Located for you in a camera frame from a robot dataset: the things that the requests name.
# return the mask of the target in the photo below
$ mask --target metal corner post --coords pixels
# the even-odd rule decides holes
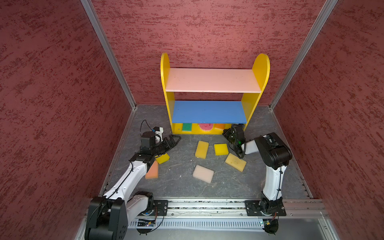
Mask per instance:
[[[125,80],[125,77],[123,75],[123,72],[121,71],[121,68],[119,66],[119,63],[113,53],[113,50],[108,42],[107,36],[104,33],[104,30],[101,26],[101,23],[99,21],[99,18],[97,17],[97,14],[95,12],[95,9],[93,8],[91,0],[80,0],[85,12],[88,15],[89,20],[91,21],[91,24],[93,26],[93,29],[96,32],[97,37],[99,38],[99,41],[105,51],[105,54],[107,55],[109,62],[112,65],[113,70],[115,71],[115,74],[120,82],[120,85],[125,93],[125,96],[127,97],[132,109],[136,107],[136,102],[133,99],[133,95],[131,91],[129,90],[129,86],[127,84],[127,81]]]
[[[322,27],[324,26],[325,21],[328,19],[337,1],[338,0],[326,0],[326,2],[324,3],[322,9],[320,10],[319,15],[317,16],[315,22],[313,23],[311,30],[309,31],[307,37],[305,38],[303,45],[301,46],[299,52],[297,53],[296,58],[294,59],[287,74],[285,75],[283,82],[281,83],[279,89],[277,90],[275,96],[273,97],[272,102],[270,104],[270,109],[273,110],[276,107],[277,102],[283,95],[284,90],[287,88],[289,82],[293,78],[293,75],[296,73],[296,70],[299,68],[305,55],[311,48],[314,40],[316,39]]]

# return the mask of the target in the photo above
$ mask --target pink sponge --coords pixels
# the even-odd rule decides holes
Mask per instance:
[[[204,132],[209,132],[214,128],[213,123],[199,123],[199,127]]]

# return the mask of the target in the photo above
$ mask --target green sponge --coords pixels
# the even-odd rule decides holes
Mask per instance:
[[[192,123],[183,123],[183,132],[192,132]]]

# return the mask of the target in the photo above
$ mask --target wire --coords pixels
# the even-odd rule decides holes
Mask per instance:
[[[270,220],[270,222],[272,222],[272,221],[275,219],[275,217],[276,217],[276,213],[275,213],[275,215],[273,216],[272,220]]]
[[[237,152],[237,150],[235,150],[235,149],[236,149],[236,143],[237,143],[237,130],[236,130],[235,126],[241,126],[241,125],[233,124],[233,129],[234,129],[234,132],[236,133],[236,135],[235,135],[235,142],[233,143],[233,148],[234,148],[234,149],[232,149],[231,147],[229,147],[229,148],[232,149],[232,150],[236,153],[236,155],[237,155],[238,158],[243,159],[243,158],[244,158],[244,155],[245,155],[245,149],[246,149],[246,147],[247,147],[247,144],[244,143],[243,154],[242,154],[242,156],[240,157],[240,154]]]
[[[140,136],[141,136],[141,127],[143,126],[143,122],[145,121],[145,123],[147,124],[147,126],[149,127],[149,129],[152,131],[152,128],[148,125],[148,123],[147,123],[147,120],[143,120],[142,122],[141,122],[141,124],[140,124]]]
[[[131,174],[131,172],[133,172],[133,163],[131,161],[129,161],[132,165],[132,168],[130,170],[130,172],[128,173],[128,175],[124,178],[124,180],[120,183],[120,185],[115,189],[115,191],[113,191],[113,193],[107,197],[107,199],[109,199],[110,197],[112,197],[113,194],[117,193],[117,191],[119,190],[119,188],[121,187],[121,185],[124,183],[124,181],[127,179],[127,177]]]
[[[157,206],[155,206],[155,209],[156,209],[156,213],[155,213],[155,222],[156,222],[156,219],[157,219]]]
[[[281,170],[281,167],[280,167],[280,180],[279,180],[279,188],[277,189],[277,195],[276,195],[276,200],[277,200],[277,197],[279,196],[279,191],[280,191],[280,185],[281,185],[281,176],[282,176],[283,172]]]
[[[147,233],[153,232],[153,231],[156,230],[159,226],[161,226],[161,224],[163,223],[163,221],[164,221],[164,217],[166,216],[166,214],[164,213],[164,210],[163,210],[163,209],[160,209],[160,210],[162,210],[162,212],[163,212],[163,220],[161,220],[161,223],[160,223],[156,228],[152,229],[151,231],[149,231],[149,232],[147,232]]]
[[[107,203],[105,203],[105,204],[99,204],[98,206],[97,206],[97,208],[95,208],[95,210],[93,210],[93,212],[92,212],[92,214],[91,214],[91,216],[89,217],[89,220],[91,220],[92,219],[92,216],[93,216],[93,214],[96,212],[96,210],[100,207],[100,206],[105,206]],[[85,224],[85,230],[86,231],[88,231],[88,223],[89,223],[89,221],[87,220],[87,223]]]

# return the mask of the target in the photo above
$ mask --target sponge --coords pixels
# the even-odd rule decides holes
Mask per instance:
[[[199,123],[200,130],[203,132],[209,132],[214,128],[213,123]]]
[[[161,155],[160,157],[157,157],[156,158],[156,161],[159,163],[159,164],[162,164],[162,163],[164,163],[164,162],[166,162],[166,161],[168,161],[169,160],[169,155],[166,153],[166,154],[163,154],[163,155]]]
[[[193,171],[192,176],[204,182],[211,183],[212,178],[214,177],[214,172],[213,170],[210,170],[208,168],[202,167],[200,165],[196,165],[196,168]]]
[[[225,128],[225,124],[224,123],[216,123],[215,124],[215,129],[224,130],[224,128]]]
[[[192,132],[192,123],[183,123],[183,132]]]
[[[208,142],[199,141],[195,152],[195,157],[205,159],[207,157]]]
[[[242,172],[244,170],[245,165],[247,164],[246,161],[238,158],[237,156],[233,155],[232,153],[228,154],[228,157],[225,160],[225,163],[231,165],[232,167],[236,168],[240,172]]]
[[[154,161],[151,168],[145,175],[145,179],[152,179],[152,178],[158,178],[159,177],[159,163],[157,161]]]
[[[215,144],[215,154],[216,156],[220,155],[228,155],[228,147],[226,143],[221,143],[221,144]]]

